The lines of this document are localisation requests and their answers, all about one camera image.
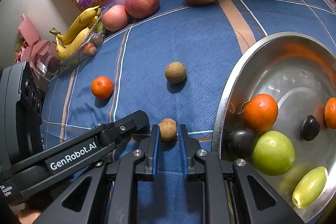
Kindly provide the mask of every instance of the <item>stainless steel basin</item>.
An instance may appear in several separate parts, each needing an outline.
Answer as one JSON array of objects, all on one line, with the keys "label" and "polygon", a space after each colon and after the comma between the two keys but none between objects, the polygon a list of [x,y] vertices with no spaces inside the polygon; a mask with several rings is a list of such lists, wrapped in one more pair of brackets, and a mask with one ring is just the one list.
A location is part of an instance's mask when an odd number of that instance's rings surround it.
[{"label": "stainless steel basin", "polygon": [[[260,93],[277,101],[279,114],[272,130],[292,141],[295,164],[284,175],[263,175],[268,183],[294,208],[292,192],[298,181],[311,169],[325,166],[329,176],[319,198],[296,213],[308,223],[329,203],[336,191],[336,130],[326,127],[324,106],[336,97],[336,58],[319,41],[295,32],[269,35],[237,62],[224,88],[213,130],[212,151],[225,160],[234,160],[225,139],[232,129],[243,126],[238,108]],[[321,123],[319,135],[312,141],[300,140],[300,126],[307,115]]]}]

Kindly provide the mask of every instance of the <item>white wall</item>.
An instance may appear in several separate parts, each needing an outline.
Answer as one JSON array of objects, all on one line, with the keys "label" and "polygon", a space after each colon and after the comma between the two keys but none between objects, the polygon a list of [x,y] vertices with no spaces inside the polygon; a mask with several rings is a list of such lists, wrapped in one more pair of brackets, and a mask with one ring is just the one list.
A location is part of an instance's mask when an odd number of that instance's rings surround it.
[{"label": "white wall", "polygon": [[14,47],[21,14],[29,16],[41,38],[53,40],[49,30],[66,32],[80,11],[70,0],[1,0],[0,2],[0,73],[14,61]]}]

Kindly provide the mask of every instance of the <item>tangerine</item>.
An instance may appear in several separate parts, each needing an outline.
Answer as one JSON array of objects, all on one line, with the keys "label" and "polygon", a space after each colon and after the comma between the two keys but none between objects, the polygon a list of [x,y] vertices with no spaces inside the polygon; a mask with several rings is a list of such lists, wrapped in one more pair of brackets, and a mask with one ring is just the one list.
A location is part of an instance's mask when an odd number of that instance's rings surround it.
[{"label": "tangerine", "polygon": [[336,98],[330,98],[324,107],[325,123],[331,129],[336,129]]},{"label": "tangerine", "polygon": [[92,81],[91,92],[98,99],[107,99],[113,92],[112,81],[106,76],[99,76]]},{"label": "tangerine", "polygon": [[244,121],[254,132],[269,130],[278,117],[278,104],[271,95],[258,94],[244,109]]}]

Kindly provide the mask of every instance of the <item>screw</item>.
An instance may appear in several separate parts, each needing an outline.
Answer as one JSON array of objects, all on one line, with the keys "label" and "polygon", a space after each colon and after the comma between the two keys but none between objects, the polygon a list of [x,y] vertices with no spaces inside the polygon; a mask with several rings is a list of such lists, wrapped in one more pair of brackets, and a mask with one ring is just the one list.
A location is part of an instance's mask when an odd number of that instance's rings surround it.
[{"label": "screw", "polygon": [[135,149],[135,150],[133,150],[132,154],[136,157],[140,157],[140,156],[143,155],[143,151],[140,150],[140,149]]},{"label": "screw", "polygon": [[245,166],[246,161],[243,160],[243,159],[238,159],[238,160],[236,160],[236,164],[237,164],[238,166]]},{"label": "screw", "polygon": [[204,150],[204,149],[197,150],[197,155],[199,155],[201,157],[205,156],[207,153],[208,152],[206,150]]},{"label": "screw", "polygon": [[95,166],[96,166],[96,167],[101,167],[101,166],[103,165],[103,163],[104,163],[104,162],[103,162],[102,160],[97,161],[96,164],[95,164]]}]

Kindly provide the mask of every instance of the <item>black oval fruit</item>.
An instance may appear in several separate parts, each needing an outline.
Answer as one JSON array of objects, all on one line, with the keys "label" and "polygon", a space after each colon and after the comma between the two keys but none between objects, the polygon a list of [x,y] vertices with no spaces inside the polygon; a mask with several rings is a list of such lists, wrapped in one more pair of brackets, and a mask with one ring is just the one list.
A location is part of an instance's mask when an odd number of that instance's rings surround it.
[{"label": "black oval fruit", "polygon": [[248,157],[252,154],[257,135],[249,128],[233,129],[226,139],[226,147],[237,157]]},{"label": "black oval fruit", "polygon": [[305,141],[312,141],[317,137],[321,129],[320,123],[313,115],[308,115],[301,127],[300,138]]}]

